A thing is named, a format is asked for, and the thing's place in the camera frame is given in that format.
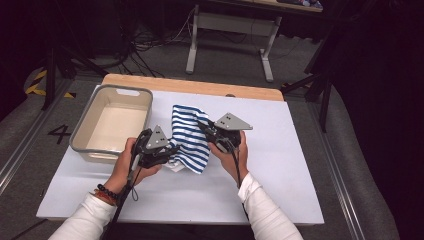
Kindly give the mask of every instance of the beige plastic bin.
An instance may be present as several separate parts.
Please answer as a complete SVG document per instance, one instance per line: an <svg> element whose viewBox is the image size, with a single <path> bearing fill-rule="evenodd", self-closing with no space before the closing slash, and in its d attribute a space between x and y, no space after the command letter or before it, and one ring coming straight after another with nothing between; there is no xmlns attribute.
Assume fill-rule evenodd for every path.
<svg viewBox="0 0 424 240"><path fill-rule="evenodd" d="M70 146L87 161L114 164L127 138L145 129L152 101L148 89L99 86L71 135Z"/></svg>

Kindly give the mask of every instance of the yellow tape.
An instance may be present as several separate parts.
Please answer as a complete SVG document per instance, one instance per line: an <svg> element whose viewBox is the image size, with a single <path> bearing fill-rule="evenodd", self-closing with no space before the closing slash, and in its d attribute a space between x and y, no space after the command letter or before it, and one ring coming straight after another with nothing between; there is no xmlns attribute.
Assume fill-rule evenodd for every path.
<svg viewBox="0 0 424 240"><path fill-rule="evenodd" d="M38 84L41 82L41 80L47 75L47 70L42 70L41 72L39 72L37 74L37 76L34 78L33 82L31 83L31 85L27 88L27 90L25 91L26 94L37 94L37 95L41 95L41 96L46 96L46 91L45 90L39 90L37 89ZM66 98L76 98L77 94L76 93L70 93L67 92L65 93L64 97Z"/></svg>

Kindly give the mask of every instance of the striped cloth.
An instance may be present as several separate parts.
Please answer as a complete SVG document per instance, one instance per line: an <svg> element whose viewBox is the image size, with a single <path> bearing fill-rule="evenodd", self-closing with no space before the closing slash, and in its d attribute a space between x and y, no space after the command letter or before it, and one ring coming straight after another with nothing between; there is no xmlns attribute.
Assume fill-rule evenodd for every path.
<svg viewBox="0 0 424 240"><path fill-rule="evenodd" d="M173 106L170 145L173 148L179 145L180 149L171 156L171 164L180 161L195 173L203 172L208 163L210 149L197 121L207 124L208 118L209 116L198 108Z"/></svg>

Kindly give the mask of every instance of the white desk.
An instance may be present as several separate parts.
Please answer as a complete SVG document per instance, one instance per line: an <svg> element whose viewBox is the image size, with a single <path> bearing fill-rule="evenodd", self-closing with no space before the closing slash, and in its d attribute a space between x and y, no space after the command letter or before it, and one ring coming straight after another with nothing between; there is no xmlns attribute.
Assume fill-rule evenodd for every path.
<svg viewBox="0 0 424 240"><path fill-rule="evenodd" d="M234 2L255 3L258 5L268 5L281 9L293 9L306 12L322 11L322 9L315 7L305 7L295 4L278 3L276 0L236 0ZM259 55L261 57L262 67L264 69L266 81L274 81L274 76L272 74L268 56L274 43L275 37L277 36L278 28L280 27L281 16L275 17L275 20L261 20L250 19L245 17L235 17L223 14L207 13L200 11L199 4L196 4L193 15L193 34L191 35L191 45L187 59L186 73L192 74L194 72L194 64L196 61L197 54L197 30L199 28L204 28L268 37L267 46L259 49Z"/></svg>
<svg viewBox="0 0 424 240"><path fill-rule="evenodd" d="M149 127L159 124L171 137L173 104L196 106L218 119L232 112L253 125L246 131L248 168L264 189L296 224L324 223L315 189L300 147L287 104L191 93L153 91ZM86 162L71 148L52 179L37 217L69 217L85 194L104 183L112 172L108 164ZM58 194L63 190L72 194ZM119 221L155 223L246 224L234 180L214 156L203 174L188 169L174 173L163 168L136 187Z"/></svg>

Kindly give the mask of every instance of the white tabletop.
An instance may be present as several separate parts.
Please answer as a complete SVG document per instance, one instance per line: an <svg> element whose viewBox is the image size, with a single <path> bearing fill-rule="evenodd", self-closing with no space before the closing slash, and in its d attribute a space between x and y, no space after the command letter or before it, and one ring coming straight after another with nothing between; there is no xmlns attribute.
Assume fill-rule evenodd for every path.
<svg viewBox="0 0 424 240"><path fill-rule="evenodd" d="M195 106L217 120L231 112L253 126L246 131L248 168L265 191L295 224L322 224L324 219L286 102L200 94L153 92L148 127L160 125L172 136L174 104ZM54 175L37 217L64 219L72 215L87 192L110 176L113 165L85 161L70 147ZM174 173L163 168L144 179L120 214L122 222L246 224L247 219L230 175L211 155L205 171Z"/></svg>

